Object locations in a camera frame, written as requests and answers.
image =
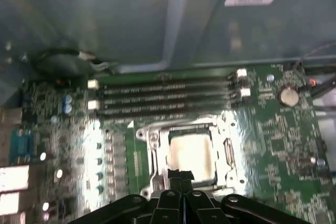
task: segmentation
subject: screw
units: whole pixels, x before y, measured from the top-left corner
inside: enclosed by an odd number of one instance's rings
[[[169,191],[169,192],[167,193],[167,195],[168,195],[168,196],[174,196],[175,193],[174,193],[173,191]]]
[[[193,192],[193,195],[194,195],[195,197],[199,197],[199,196],[201,196],[202,194],[201,194],[199,191],[194,191],[194,192]]]
[[[319,158],[317,160],[317,165],[318,166],[325,166],[326,165],[326,161],[324,159],[322,159],[322,158]]]
[[[237,203],[237,202],[238,202],[238,199],[235,198],[235,197],[233,197],[233,196],[231,196],[231,197],[229,197],[229,201],[231,201],[231,202],[233,202],[233,203]]]
[[[159,135],[157,133],[150,133],[149,134],[149,140],[151,142],[156,142],[159,139]]]
[[[135,196],[135,197],[133,198],[133,202],[134,202],[134,203],[139,203],[139,202],[141,202],[141,198],[138,197],[138,196]]]
[[[27,62],[27,61],[28,61],[28,56],[27,56],[27,54],[23,54],[23,55],[20,57],[20,61],[22,61],[22,62]]]
[[[5,49],[6,49],[7,51],[10,51],[10,50],[12,49],[12,43],[11,43],[10,41],[7,41],[7,42],[6,42]]]
[[[274,82],[274,79],[275,79],[275,77],[274,77],[273,74],[269,74],[269,75],[267,76],[267,81],[268,81],[268,82]]]

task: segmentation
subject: capacitor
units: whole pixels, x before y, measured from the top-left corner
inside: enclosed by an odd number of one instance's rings
[[[51,117],[50,121],[51,121],[52,124],[56,124],[56,123],[58,123],[58,116],[53,115],[53,116]]]
[[[97,165],[101,165],[103,163],[103,160],[101,158],[97,158]]]
[[[95,188],[95,193],[97,196],[99,196],[100,194],[102,194],[102,192],[104,191],[104,188],[102,186],[97,186]]]
[[[63,97],[63,103],[64,104],[70,104],[72,102],[72,96],[67,94],[66,96]]]
[[[96,173],[96,180],[100,181],[103,178],[103,173]]]
[[[63,106],[63,112],[64,112],[65,114],[70,114],[71,111],[72,111],[72,106],[71,106],[70,104],[65,104],[65,105]]]
[[[299,99],[298,91],[292,87],[285,87],[279,93],[279,102],[285,106],[294,107]]]

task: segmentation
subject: dimm slot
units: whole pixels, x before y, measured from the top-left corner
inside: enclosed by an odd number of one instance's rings
[[[217,92],[218,94],[235,92],[235,89],[227,86],[204,86],[204,87],[190,87],[184,89],[174,89],[174,90],[159,90],[159,91],[146,91],[138,93],[113,93],[111,90],[100,90],[97,91],[97,95],[100,98],[111,98],[111,99],[136,99],[141,97],[153,97],[155,95],[166,95],[166,96],[176,96],[176,95],[197,95]]]
[[[188,103],[188,102],[205,102],[205,101],[212,101],[212,100],[231,100],[238,97],[238,93],[232,93],[232,94],[220,94],[220,95],[199,95],[194,97],[182,97],[182,98],[173,98],[170,97],[170,99],[164,99],[163,95],[162,97],[158,97],[158,100],[151,99],[151,97],[148,97],[147,99],[144,99],[145,101],[141,102],[131,102],[130,100],[127,100],[128,102],[122,102],[122,103],[115,103],[112,100],[105,100],[100,101],[100,107],[101,109],[115,109],[115,108],[125,108],[126,106],[147,106],[147,105],[166,105],[166,104],[173,104],[173,103]]]
[[[132,86],[104,86],[102,94],[129,94],[129,93],[142,93],[153,91],[169,91],[169,90],[183,90],[186,91],[189,88],[206,87],[206,88],[225,88],[229,87],[230,82],[226,80],[209,80],[209,81],[190,81],[181,83],[156,83],[152,85],[132,85]]]
[[[116,114],[100,114],[97,113],[97,117],[104,120],[123,120],[123,121],[131,121],[134,119],[146,119],[146,118],[153,118],[154,116],[166,116],[172,117],[174,115],[180,115],[180,117],[184,114],[188,113],[202,113],[208,111],[221,111],[221,110],[232,110],[243,106],[241,102],[233,102],[231,104],[219,106],[213,104],[207,104],[203,106],[189,107],[189,108],[178,108],[178,109],[171,109],[171,110],[159,110],[159,111],[146,111],[146,112],[136,112],[136,113],[116,113]]]
[[[169,111],[183,108],[200,108],[207,105],[226,106],[230,105],[229,100],[207,100],[195,102],[180,102],[180,103],[161,103],[161,104],[147,104],[141,106],[122,106],[120,108],[110,108],[97,111],[98,114],[129,114],[129,113],[143,113],[150,111]]]

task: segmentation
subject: blue capacitor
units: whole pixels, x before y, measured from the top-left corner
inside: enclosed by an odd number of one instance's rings
[[[66,96],[63,97],[63,103],[64,104],[70,104],[72,102],[72,96],[67,94]]]
[[[72,106],[71,106],[70,104],[65,104],[65,105],[63,106],[63,112],[64,112],[65,114],[70,114],[71,110],[72,110]]]

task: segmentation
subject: mounting screw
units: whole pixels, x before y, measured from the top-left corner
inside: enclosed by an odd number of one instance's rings
[[[149,133],[149,142],[150,142],[150,145],[153,149],[157,149],[158,140],[159,140],[159,135],[156,132],[150,132]]]
[[[319,158],[317,160],[317,165],[318,166],[325,166],[326,165],[326,161],[323,158]]]
[[[273,74],[269,74],[266,78],[268,82],[274,82],[274,79],[275,79]]]
[[[168,195],[168,196],[174,196],[175,193],[174,193],[173,191],[169,191],[169,192],[167,193],[167,195]]]
[[[27,62],[28,61],[28,55],[27,54],[23,54],[20,56],[20,61],[22,62]]]
[[[5,45],[5,49],[6,51],[10,51],[12,49],[12,42],[7,41]]]
[[[151,142],[156,142],[159,139],[159,135],[157,133],[150,133],[149,134],[149,140]]]
[[[194,191],[194,192],[193,192],[193,195],[194,195],[195,197],[199,197],[199,196],[201,196],[202,194],[201,194],[201,192],[199,192],[199,191]]]
[[[233,202],[233,203],[237,203],[237,202],[238,202],[238,199],[235,198],[235,197],[233,197],[233,196],[231,196],[231,197],[229,197],[229,201],[231,201],[231,202]]]
[[[133,202],[134,202],[134,203],[139,203],[139,202],[141,202],[141,198],[138,197],[138,196],[135,196],[135,197],[133,198]]]

